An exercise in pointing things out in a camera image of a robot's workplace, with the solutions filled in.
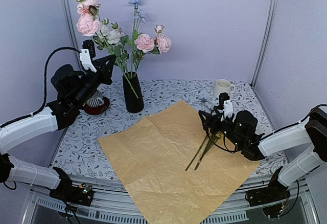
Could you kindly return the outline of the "pink rose stem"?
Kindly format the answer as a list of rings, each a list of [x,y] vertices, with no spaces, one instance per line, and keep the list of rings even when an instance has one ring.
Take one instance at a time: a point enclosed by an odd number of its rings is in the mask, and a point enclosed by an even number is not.
[[[106,19],[101,19],[99,10],[100,10],[100,2],[98,0],[75,0],[77,2],[77,13],[79,14],[79,19],[77,21],[76,27],[77,30],[85,37],[91,37],[91,39],[97,43],[99,43],[98,38],[95,36],[98,31],[99,26],[101,25],[101,21]],[[131,71],[131,55],[132,55],[132,37],[128,37],[125,49],[129,54],[129,58],[127,60],[128,72]]]
[[[167,53],[170,50],[172,42],[167,35],[163,34],[164,29],[164,25],[156,25],[154,28],[156,33],[154,38],[149,34],[138,33],[137,39],[134,42],[138,60],[137,71],[146,54],[159,55]]]

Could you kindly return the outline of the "thin blue flower stem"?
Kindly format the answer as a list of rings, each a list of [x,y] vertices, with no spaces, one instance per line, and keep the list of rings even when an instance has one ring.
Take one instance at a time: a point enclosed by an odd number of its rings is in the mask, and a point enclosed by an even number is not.
[[[131,72],[137,73],[137,54],[136,54],[136,46],[135,40],[138,36],[138,29],[141,22],[146,23],[145,19],[149,17],[148,13],[144,10],[139,9],[141,5],[141,0],[129,0],[128,2],[130,5],[134,6],[134,19],[133,19],[133,30],[132,30],[132,59],[131,59]]]

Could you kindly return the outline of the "artificial flower bouquet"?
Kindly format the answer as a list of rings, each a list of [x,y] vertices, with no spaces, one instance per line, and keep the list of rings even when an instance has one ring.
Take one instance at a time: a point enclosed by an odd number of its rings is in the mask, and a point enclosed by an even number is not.
[[[223,137],[222,132],[218,132],[217,134],[211,134],[206,135],[204,137],[204,140],[202,141],[200,147],[198,148],[197,152],[185,168],[185,171],[188,171],[188,169],[191,167],[192,163],[194,161],[197,161],[196,166],[194,170],[197,170],[198,167],[200,166],[204,156],[209,152],[209,150],[216,144],[221,138]]]

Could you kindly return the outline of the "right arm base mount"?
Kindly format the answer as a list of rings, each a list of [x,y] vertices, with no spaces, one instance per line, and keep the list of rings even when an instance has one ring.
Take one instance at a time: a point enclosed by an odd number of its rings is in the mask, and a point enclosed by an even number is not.
[[[288,187],[285,187],[278,181],[278,174],[280,173],[283,166],[279,167],[269,184],[264,188],[258,188],[249,190],[246,192],[245,199],[249,202],[251,207],[269,204],[278,200],[285,200],[286,203],[291,196]],[[282,216],[282,213],[286,207],[286,204],[278,204],[275,206],[269,206],[263,208],[263,213],[266,217],[274,219]]]

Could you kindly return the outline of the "orange wrapping paper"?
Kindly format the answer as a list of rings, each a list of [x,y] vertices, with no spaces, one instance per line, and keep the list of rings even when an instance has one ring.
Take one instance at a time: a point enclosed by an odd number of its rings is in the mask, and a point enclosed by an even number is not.
[[[204,137],[197,111],[180,101],[99,142],[147,222],[200,223],[259,166],[213,147],[196,168]]]

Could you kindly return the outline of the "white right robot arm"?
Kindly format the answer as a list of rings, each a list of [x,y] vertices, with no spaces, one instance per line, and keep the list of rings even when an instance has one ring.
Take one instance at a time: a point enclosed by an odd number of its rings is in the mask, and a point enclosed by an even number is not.
[[[229,118],[224,113],[199,111],[202,127],[207,135],[221,132],[235,148],[251,161],[260,161],[274,153],[307,144],[307,149],[296,159],[282,166],[272,176],[264,191],[268,201],[276,201],[299,178],[326,163],[326,112],[319,104],[300,121],[273,131],[268,135],[255,132],[257,119],[247,110]]]

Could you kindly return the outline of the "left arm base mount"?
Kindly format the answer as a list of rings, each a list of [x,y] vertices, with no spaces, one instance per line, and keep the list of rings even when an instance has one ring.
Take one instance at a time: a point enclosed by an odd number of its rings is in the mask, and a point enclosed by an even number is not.
[[[50,190],[49,196],[64,203],[90,207],[94,196],[92,185],[82,183],[79,186],[73,186],[72,180],[62,169],[57,167],[53,169],[59,174],[60,182],[56,189]]]

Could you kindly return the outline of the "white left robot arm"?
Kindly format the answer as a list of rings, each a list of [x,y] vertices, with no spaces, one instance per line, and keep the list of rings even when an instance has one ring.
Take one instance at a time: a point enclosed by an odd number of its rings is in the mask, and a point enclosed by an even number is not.
[[[112,83],[114,62],[114,55],[93,60],[85,72],[75,71],[70,64],[63,65],[51,78],[58,93],[57,100],[49,102],[34,115],[29,114],[1,127],[1,183],[15,181],[56,189],[64,200],[76,196],[76,189],[63,170],[34,165],[10,156],[8,152],[34,137],[72,125],[98,86]]]

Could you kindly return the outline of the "white rose stem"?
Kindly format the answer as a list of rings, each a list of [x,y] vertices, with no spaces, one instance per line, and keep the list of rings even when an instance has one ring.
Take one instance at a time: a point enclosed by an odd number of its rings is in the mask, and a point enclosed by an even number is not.
[[[119,28],[117,22],[111,24],[111,28],[109,28],[109,19],[107,18],[101,21],[95,36],[99,40],[97,48],[100,51],[106,50],[110,55],[115,55],[115,65],[126,75],[129,54],[125,49],[125,44],[128,36],[125,36],[123,29]]]

